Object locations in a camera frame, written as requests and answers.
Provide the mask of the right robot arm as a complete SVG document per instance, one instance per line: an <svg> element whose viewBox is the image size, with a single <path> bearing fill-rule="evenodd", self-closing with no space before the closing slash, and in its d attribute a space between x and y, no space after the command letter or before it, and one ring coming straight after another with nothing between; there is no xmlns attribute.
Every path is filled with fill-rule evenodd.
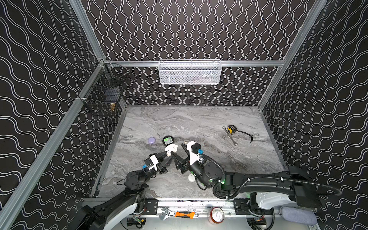
<svg viewBox="0 0 368 230"><path fill-rule="evenodd" d="M176 168L181 173L190 172L199 188L211 189L218 199L232 200L248 193L251 208L270 210L295 204L314 209L322 206L322 197L342 194L339 188L314 182L306 172L294 166L287 171L269 174L227 172L217 161L204 154L198 143L182 144L182 148L187 158L172 154Z"/></svg>

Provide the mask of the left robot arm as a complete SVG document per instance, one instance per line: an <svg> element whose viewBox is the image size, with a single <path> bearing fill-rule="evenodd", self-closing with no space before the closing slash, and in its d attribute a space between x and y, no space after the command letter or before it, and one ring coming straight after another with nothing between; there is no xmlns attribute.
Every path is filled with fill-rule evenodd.
<svg viewBox="0 0 368 230"><path fill-rule="evenodd" d="M173 157L167 152L151 154L140 170L131 171L123 180L125 189L108 201L83 206L69 225L69 230L111 230L130 214L144 211L147 182L157 174L167 173Z"/></svg>

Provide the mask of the purple earbud charging case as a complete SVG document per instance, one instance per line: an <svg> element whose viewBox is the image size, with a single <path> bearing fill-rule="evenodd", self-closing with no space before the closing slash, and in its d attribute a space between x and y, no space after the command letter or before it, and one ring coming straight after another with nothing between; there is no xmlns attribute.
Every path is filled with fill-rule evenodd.
<svg viewBox="0 0 368 230"><path fill-rule="evenodd" d="M156 142L156 139L154 137L148 138L148 143L149 144L154 144L155 142Z"/></svg>

